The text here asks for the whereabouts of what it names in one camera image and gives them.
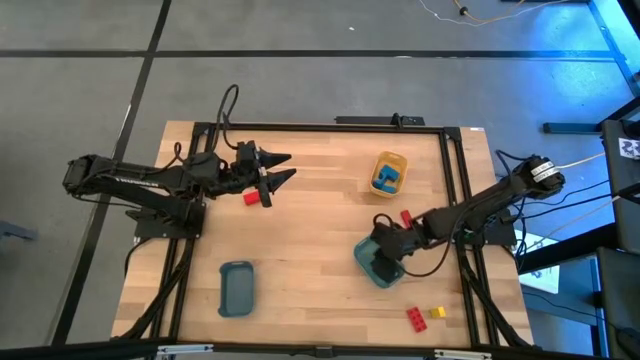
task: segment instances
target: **wooden table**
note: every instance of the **wooden table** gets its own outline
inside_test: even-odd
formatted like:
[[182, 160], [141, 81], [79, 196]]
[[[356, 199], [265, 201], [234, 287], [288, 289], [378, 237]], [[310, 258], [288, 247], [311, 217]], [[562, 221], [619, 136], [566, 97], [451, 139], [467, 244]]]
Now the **wooden table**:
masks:
[[[192, 122], [168, 122], [156, 166], [173, 157], [173, 144], [186, 155]], [[495, 182], [484, 130], [462, 128], [472, 191]], [[353, 257], [354, 246], [372, 230], [380, 212], [401, 222], [408, 209], [417, 215], [447, 205], [438, 137], [425, 134], [229, 131], [232, 142], [255, 140], [267, 151], [293, 158], [274, 171], [295, 167], [297, 174], [274, 196], [273, 207], [247, 207], [240, 195], [208, 201], [205, 228], [197, 241], [180, 325], [179, 340], [266, 344], [468, 347], [468, 331], [455, 251], [427, 278], [405, 276], [389, 289], [368, 279]], [[404, 187], [393, 199], [369, 192], [371, 169], [382, 150], [407, 157]], [[220, 140], [216, 152], [234, 154]], [[450, 146], [455, 163], [453, 144]], [[457, 172], [458, 198], [462, 191]], [[128, 330], [158, 291], [167, 240], [153, 240], [132, 256], [113, 326]], [[408, 270], [434, 267], [444, 246], [418, 251], [403, 261]], [[491, 294], [520, 336], [531, 332], [513, 259], [504, 249], [484, 249]], [[245, 318], [222, 318], [219, 268], [248, 260], [255, 268], [254, 311]], [[487, 334], [482, 306], [475, 299], [480, 337]], [[428, 329], [415, 333], [406, 310], [418, 306]], [[428, 309], [444, 306], [445, 319]], [[168, 333], [172, 299], [161, 333]]]

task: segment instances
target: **white cable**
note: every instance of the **white cable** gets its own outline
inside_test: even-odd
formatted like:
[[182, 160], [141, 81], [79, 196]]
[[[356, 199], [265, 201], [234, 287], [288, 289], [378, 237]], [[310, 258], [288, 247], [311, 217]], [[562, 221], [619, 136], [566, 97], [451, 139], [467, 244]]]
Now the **white cable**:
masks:
[[564, 224], [564, 225], [560, 226], [559, 228], [557, 228], [557, 229], [553, 230], [552, 232], [548, 233], [548, 234], [547, 234], [545, 237], [543, 237], [542, 239], [540, 239], [540, 240], [538, 240], [538, 241], [534, 242], [533, 244], [531, 244], [530, 246], [528, 246], [528, 248], [529, 248], [529, 249], [535, 248], [535, 247], [536, 247], [536, 245], [538, 245], [538, 244], [542, 243], [544, 240], [546, 240], [546, 239], [548, 239], [549, 237], [551, 237], [551, 235], [553, 235], [553, 234], [557, 233], [558, 231], [560, 231], [560, 230], [562, 230], [562, 229], [566, 228], [567, 226], [569, 226], [569, 225], [571, 225], [571, 224], [573, 224], [573, 223], [576, 223], [576, 222], [578, 222], [578, 221], [580, 221], [580, 220], [582, 220], [582, 219], [586, 218], [587, 216], [589, 216], [589, 215], [593, 214], [594, 212], [596, 212], [596, 211], [598, 211], [598, 210], [600, 210], [600, 209], [604, 208], [605, 206], [607, 206], [607, 205], [609, 205], [609, 204], [613, 204], [613, 202], [614, 202], [614, 201], [616, 201], [616, 200], [618, 200], [618, 199], [620, 199], [620, 196], [614, 196], [611, 200], [607, 201], [606, 203], [604, 203], [604, 204], [602, 204], [602, 205], [598, 206], [597, 208], [595, 208], [595, 209], [593, 209], [593, 210], [589, 211], [589, 212], [588, 212], [588, 213], [586, 213], [586, 214], [583, 214], [583, 215], [578, 216], [577, 218], [575, 218], [575, 219], [573, 219], [573, 220], [569, 221], [568, 223], [566, 223], [566, 224]]
[[[468, 22], [466, 22], [466, 21], [456, 21], [456, 20], [453, 20], [453, 19], [441, 18], [440, 16], [438, 16], [438, 14], [437, 14], [435, 11], [433, 11], [433, 10], [429, 9], [429, 8], [427, 7], [427, 5], [425, 5], [425, 4], [424, 4], [424, 2], [423, 2], [422, 0], [418, 0], [418, 1], [420, 1], [420, 3], [422, 4], [422, 7], [423, 7], [425, 10], [427, 10], [428, 12], [430, 12], [431, 14], [433, 14], [433, 16], [435, 16], [435, 17], [436, 17], [436, 19], [438, 19], [438, 20], [440, 20], [440, 21], [449, 21], [449, 22], [452, 22], [452, 23], [454, 23], [454, 24], [458, 24], [458, 25], [469, 25], [469, 26], [473, 26], [473, 27], [480, 27], [480, 26], [482, 26], [482, 25], [486, 25], [486, 24], [489, 24], [489, 23], [495, 22], [495, 21], [487, 21], [487, 22], [482, 22], [482, 23], [478, 23], [478, 24], [472, 24], [472, 23], [468, 23]], [[514, 18], [514, 17], [520, 16], [520, 15], [522, 15], [522, 14], [526, 13], [526, 12], [533, 11], [533, 10], [536, 10], [536, 9], [538, 9], [538, 8], [541, 8], [541, 7], [543, 7], [543, 6], [547, 6], [547, 5], [551, 5], [551, 4], [559, 4], [559, 3], [563, 3], [563, 2], [567, 2], [567, 1], [569, 1], [569, 0], [558, 0], [558, 1], [552, 1], [552, 2], [548, 2], [548, 3], [544, 3], [544, 4], [541, 4], [541, 5], [534, 6], [534, 7], [532, 7], [532, 8], [528, 8], [528, 9], [526, 9], [526, 10], [522, 10], [522, 11], [520, 11], [519, 13], [516, 13], [516, 14], [513, 14], [513, 15], [509, 15], [509, 16], [505, 16], [504, 18], [501, 18], [500, 20], [506, 20], [506, 19]]]
[[597, 154], [597, 155], [590, 156], [590, 157], [588, 157], [586, 159], [582, 159], [580, 161], [576, 161], [576, 162], [571, 163], [571, 164], [556, 166], [556, 169], [566, 169], [566, 168], [570, 168], [572, 166], [580, 165], [582, 163], [586, 163], [587, 161], [591, 161], [591, 160], [593, 160], [593, 159], [595, 159], [597, 157], [600, 157], [602, 155], [604, 155], [603, 152], [601, 152], [600, 154]]

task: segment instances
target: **yellow block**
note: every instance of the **yellow block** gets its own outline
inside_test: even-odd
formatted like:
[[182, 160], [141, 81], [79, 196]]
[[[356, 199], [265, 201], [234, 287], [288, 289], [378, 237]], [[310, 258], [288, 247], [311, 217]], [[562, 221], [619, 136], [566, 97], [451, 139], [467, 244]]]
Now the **yellow block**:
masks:
[[444, 318], [447, 316], [447, 313], [444, 312], [443, 306], [438, 306], [435, 309], [431, 309], [429, 310], [429, 313], [431, 314], [431, 317], [434, 319]]

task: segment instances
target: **teal container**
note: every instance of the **teal container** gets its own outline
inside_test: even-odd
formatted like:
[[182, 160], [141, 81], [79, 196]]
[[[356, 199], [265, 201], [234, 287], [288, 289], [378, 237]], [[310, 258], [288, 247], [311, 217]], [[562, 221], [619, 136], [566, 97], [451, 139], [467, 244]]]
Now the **teal container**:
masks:
[[379, 287], [386, 289], [391, 285], [395, 284], [402, 278], [404, 273], [400, 270], [396, 271], [393, 281], [387, 282], [378, 277], [371, 268], [371, 261], [374, 258], [374, 254], [376, 251], [380, 249], [380, 246], [376, 244], [375, 241], [371, 240], [369, 236], [367, 236], [364, 240], [360, 241], [358, 245], [353, 249], [353, 255], [356, 258], [356, 262], [362, 270], [369, 276], [369, 278]]

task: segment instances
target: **yellow container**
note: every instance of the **yellow container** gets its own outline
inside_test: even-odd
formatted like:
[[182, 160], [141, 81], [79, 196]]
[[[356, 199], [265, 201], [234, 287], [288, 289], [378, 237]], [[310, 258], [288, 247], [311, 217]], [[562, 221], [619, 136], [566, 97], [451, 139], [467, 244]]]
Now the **yellow container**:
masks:
[[[373, 187], [373, 181], [378, 178], [378, 174], [383, 166], [389, 165], [393, 170], [397, 171], [400, 175], [398, 176], [398, 180], [394, 183], [387, 182], [385, 185], [392, 186], [396, 188], [396, 192], [390, 194], [388, 192], [376, 189]], [[372, 193], [376, 195], [380, 195], [382, 197], [391, 198], [397, 195], [402, 188], [402, 184], [404, 183], [404, 179], [407, 177], [407, 168], [409, 167], [409, 163], [407, 159], [396, 153], [392, 153], [391, 151], [383, 151], [378, 156], [378, 162], [376, 166], [373, 168], [373, 172], [371, 173], [371, 180], [369, 181], [369, 189]]]

